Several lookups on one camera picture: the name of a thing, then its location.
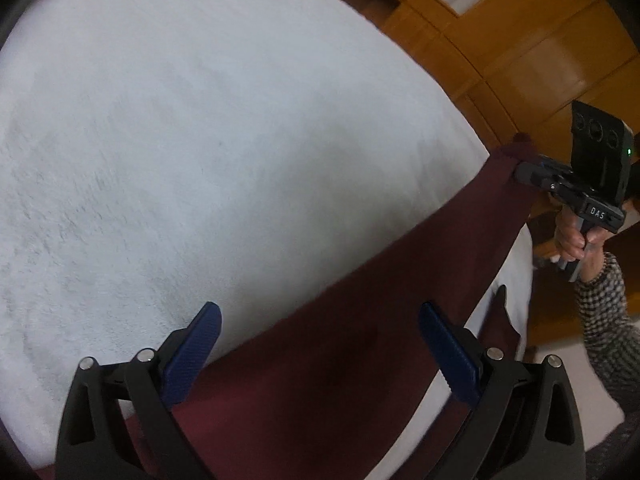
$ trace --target device handle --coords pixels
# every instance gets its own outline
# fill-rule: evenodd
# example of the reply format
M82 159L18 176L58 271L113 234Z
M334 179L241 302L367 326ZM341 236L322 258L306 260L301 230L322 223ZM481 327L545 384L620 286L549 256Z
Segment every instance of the device handle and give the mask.
M595 227L595 224L593 222L585 220L584 218L578 218L576 227L580 229L580 234L584 236L591 230L591 228ZM588 242L584 247L584 251L586 252L587 250L589 250ZM572 262L568 262L560 258L560 260L558 261L558 271L563 277L567 279L569 283L573 283L578 279L578 275L580 275L582 262L583 260L574 260Z

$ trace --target bed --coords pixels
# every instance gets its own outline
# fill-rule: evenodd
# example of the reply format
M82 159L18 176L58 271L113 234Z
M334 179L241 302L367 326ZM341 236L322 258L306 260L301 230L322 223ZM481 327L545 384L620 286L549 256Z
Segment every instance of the bed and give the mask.
M488 156L440 86L339 0L35 0L0 52L0 418L53 462L79 358L157 347L205 301L210 360L453 197ZM526 332L523 228L499 285ZM367 476L449 395L440 375Z

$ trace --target bolt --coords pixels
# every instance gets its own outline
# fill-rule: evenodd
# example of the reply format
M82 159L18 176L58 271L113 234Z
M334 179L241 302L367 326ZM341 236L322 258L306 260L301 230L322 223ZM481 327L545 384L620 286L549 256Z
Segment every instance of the bolt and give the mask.
M148 363L156 356L156 351L153 348L143 348L136 354L136 359L141 363Z
M499 348L491 347L486 351L486 356L493 361L501 361L504 357L504 352Z
M557 355L547 356L546 362L549 363L553 368L559 368L562 366L562 359Z
M78 368L80 368L81 370L88 370L93 365L94 365L93 357L84 357L80 359L80 362L78 363Z

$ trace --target brown wooden furniture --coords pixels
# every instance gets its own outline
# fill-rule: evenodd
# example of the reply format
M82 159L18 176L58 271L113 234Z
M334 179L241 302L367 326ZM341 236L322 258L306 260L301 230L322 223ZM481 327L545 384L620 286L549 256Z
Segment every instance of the brown wooden furniture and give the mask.
M462 15L441 0L344 1L436 79L487 148L524 131L542 153L568 161L576 98L640 130L640 56L605 0L481 0ZM532 216L552 209L541 196ZM611 243L633 313L640 313L638 230ZM549 244L536 251L548 254ZM530 343L577 335L571 287L547 270L534 281Z

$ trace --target houndstooth sleeve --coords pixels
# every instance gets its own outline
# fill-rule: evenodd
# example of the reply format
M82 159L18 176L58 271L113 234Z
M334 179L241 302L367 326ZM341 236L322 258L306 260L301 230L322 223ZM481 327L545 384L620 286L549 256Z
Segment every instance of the houndstooth sleeve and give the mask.
M625 415L640 410L640 331L626 312L625 282L613 254L600 274L575 285L589 361Z

